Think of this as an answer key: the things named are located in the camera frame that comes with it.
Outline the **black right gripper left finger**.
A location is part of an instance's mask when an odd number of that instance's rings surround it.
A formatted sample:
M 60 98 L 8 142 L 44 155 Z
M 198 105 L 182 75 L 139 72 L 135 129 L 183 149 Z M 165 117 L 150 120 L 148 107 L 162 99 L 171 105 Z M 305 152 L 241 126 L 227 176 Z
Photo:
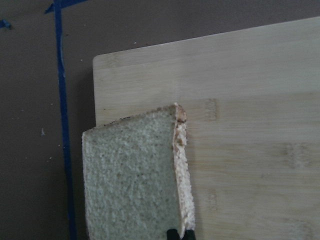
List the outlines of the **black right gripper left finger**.
M 179 240 L 179 233 L 176 229 L 168 229 L 166 232 L 167 240 Z

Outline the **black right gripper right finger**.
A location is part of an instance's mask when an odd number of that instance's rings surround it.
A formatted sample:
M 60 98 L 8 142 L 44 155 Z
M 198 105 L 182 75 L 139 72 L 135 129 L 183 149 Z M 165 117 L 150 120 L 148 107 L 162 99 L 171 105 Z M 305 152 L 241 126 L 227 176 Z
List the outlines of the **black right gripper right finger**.
M 194 224 L 189 224 L 185 227 L 184 240 L 196 240 Z

